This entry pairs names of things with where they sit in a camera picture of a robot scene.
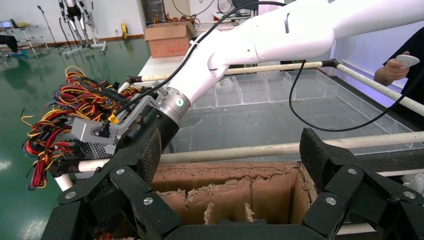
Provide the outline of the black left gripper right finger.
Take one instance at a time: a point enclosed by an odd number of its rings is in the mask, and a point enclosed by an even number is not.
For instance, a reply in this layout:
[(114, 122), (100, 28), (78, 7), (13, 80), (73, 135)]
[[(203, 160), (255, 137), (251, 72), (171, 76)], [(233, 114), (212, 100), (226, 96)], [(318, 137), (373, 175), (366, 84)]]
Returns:
[(424, 198), (417, 191), (361, 166), (348, 149), (323, 142), (311, 129), (302, 131), (301, 161), (320, 190), (302, 225), (333, 240), (350, 213), (386, 240), (424, 237)]

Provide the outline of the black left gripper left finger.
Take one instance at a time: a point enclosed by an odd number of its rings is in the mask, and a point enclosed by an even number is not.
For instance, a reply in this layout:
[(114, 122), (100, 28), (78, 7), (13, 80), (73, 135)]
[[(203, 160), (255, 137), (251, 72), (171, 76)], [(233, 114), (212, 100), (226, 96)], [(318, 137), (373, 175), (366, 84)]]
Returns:
[(92, 240), (128, 220), (142, 239), (162, 240), (180, 219), (151, 188), (162, 154), (158, 129), (119, 149), (105, 166), (58, 199), (57, 238)]

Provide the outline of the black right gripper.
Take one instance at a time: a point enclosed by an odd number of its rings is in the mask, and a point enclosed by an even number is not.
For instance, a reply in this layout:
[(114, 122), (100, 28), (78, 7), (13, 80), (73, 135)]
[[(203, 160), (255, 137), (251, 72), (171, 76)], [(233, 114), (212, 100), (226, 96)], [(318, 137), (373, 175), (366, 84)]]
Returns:
[(153, 130), (160, 133), (160, 146), (164, 151), (180, 127), (169, 116), (152, 106), (147, 106), (121, 136), (117, 149), (143, 146)]

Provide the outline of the operator hand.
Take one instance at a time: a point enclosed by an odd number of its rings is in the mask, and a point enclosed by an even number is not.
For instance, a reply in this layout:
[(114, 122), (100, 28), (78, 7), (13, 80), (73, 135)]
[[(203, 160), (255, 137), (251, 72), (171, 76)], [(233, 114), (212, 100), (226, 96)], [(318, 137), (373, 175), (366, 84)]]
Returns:
[(375, 82), (387, 87), (394, 81), (409, 78), (410, 69), (402, 69), (404, 66), (403, 63), (396, 60), (396, 56), (398, 55), (399, 53), (395, 53), (392, 58), (385, 62), (384, 66), (376, 70), (373, 77)]

